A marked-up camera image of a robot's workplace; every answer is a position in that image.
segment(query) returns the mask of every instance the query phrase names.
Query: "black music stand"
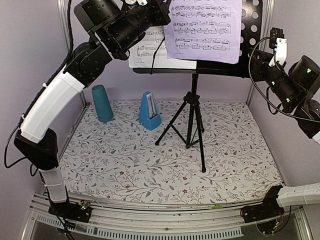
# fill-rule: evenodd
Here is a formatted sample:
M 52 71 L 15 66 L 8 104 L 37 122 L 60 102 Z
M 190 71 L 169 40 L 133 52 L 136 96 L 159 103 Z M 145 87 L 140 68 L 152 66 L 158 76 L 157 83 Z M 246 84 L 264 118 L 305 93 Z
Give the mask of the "black music stand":
M 242 0 L 242 26 L 241 26 L 241 44 L 240 44 L 240 57 L 237 64 L 228 64 L 216 61 L 202 61 L 196 62 L 196 70 L 190 69 L 168 69 L 168 68 L 154 68 L 154 73 L 192 73 L 192 87 L 186 96 L 183 98 L 183 104 L 170 121 L 160 138 L 155 142 L 155 145 L 159 145 L 162 138 L 165 136 L 169 128 L 172 128 L 177 135 L 185 143 L 186 148 L 199 143 L 200 144 L 200 155 L 202 172 L 206 172 L 204 146 L 202 141 L 202 133 L 205 131 L 200 111 L 200 96 L 197 95 L 197 85 L 199 74 L 211 74 L 211 75 L 223 75 L 233 76 L 241 78 L 249 78 L 248 64 L 250 49 L 260 40 L 261 27 L 262 27 L 262 14 L 263 14 L 263 0 Z M 150 73 L 150 68 L 134 68 L 133 71 L 138 74 Z M 173 125 L 183 108 L 190 104 L 188 131 L 186 140 L 179 133 L 179 131 Z M 194 114 L 197 124 L 196 131 L 198 132 L 199 139 L 193 141 L 196 132 L 192 137 L 192 127 L 194 121 Z

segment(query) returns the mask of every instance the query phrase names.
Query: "floral tablecloth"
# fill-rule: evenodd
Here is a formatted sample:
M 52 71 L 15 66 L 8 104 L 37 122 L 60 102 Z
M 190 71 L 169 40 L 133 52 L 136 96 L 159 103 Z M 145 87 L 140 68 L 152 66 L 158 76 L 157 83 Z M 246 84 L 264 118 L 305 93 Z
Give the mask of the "floral tablecloth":
M 201 103 L 206 173 L 201 172 L 199 144 L 186 149 L 172 129 L 155 146 L 181 103 L 158 101 L 162 125 L 153 131 L 139 124 L 140 101 L 112 101 L 114 119 L 107 123 L 98 121 L 92 104 L 60 162 L 67 189 L 140 203 L 211 204 L 259 200 L 281 183 L 243 103 Z M 184 136 L 188 114 L 186 107 L 175 123 Z

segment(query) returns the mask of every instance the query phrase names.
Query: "white wall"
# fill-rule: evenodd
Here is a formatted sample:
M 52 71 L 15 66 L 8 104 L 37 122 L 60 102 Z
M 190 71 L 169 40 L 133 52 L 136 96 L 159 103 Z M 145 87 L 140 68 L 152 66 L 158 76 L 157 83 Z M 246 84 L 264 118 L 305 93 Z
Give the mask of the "white wall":
M 0 1 L 0 159 L 7 137 L 21 114 L 66 55 L 57 1 Z M 81 104 L 76 98 L 52 124 L 63 144 Z M 8 162 L 21 156 L 13 144 Z M 29 175 L 28 161 L 5 169 L 0 163 L 0 239 L 18 240 L 34 192 L 42 189 L 40 178 Z
M 74 0 L 72 6 L 80 3 Z M 88 41 L 77 18 L 72 15 L 72 29 L 75 46 Z M 128 67 L 128 61 L 114 60 L 109 63 L 103 74 L 92 84 L 103 84 L 110 99 L 141 99 L 146 91 L 154 93 L 157 99 L 182 100 L 191 89 L 191 74 L 136 74 Z M 245 102 L 249 91 L 248 79 L 227 76 L 200 75 L 198 94 L 202 100 L 218 102 Z M 85 90 L 92 101 L 91 87 Z
M 320 65 L 319 2 L 276 1 L 273 27 L 282 28 L 288 39 L 286 70 L 302 55 L 307 55 Z M 262 89 L 266 84 L 260 83 Z M 314 98 L 320 101 L 320 94 Z M 277 97 L 271 98 L 278 104 Z M 320 182 L 320 146 L 300 130 L 294 119 L 268 112 L 266 102 L 255 93 L 251 111 L 289 186 Z M 320 239 L 320 206 L 305 208 L 315 240 Z

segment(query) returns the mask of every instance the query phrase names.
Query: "white sheet music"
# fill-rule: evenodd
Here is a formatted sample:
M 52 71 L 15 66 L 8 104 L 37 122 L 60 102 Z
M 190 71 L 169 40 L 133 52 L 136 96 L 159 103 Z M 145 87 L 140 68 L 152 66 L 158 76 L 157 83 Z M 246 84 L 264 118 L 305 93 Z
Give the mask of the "white sheet music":
M 145 37 L 130 48 L 130 68 L 151 68 L 154 53 L 164 38 L 162 26 L 150 27 L 145 32 Z M 196 69 L 196 61 L 167 58 L 166 43 L 163 42 L 154 59 L 154 68 L 159 69 Z
M 242 0 L 172 0 L 170 18 L 169 58 L 238 63 Z

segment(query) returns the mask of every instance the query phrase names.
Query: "teal cup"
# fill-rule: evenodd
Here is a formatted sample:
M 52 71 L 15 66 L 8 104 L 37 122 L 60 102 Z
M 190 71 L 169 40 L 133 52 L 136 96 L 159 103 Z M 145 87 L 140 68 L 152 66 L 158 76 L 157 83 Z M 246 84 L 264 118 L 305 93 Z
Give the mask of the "teal cup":
M 106 89 L 103 85 L 92 88 L 92 96 L 96 114 L 100 122 L 106 123 L 114 118 Z

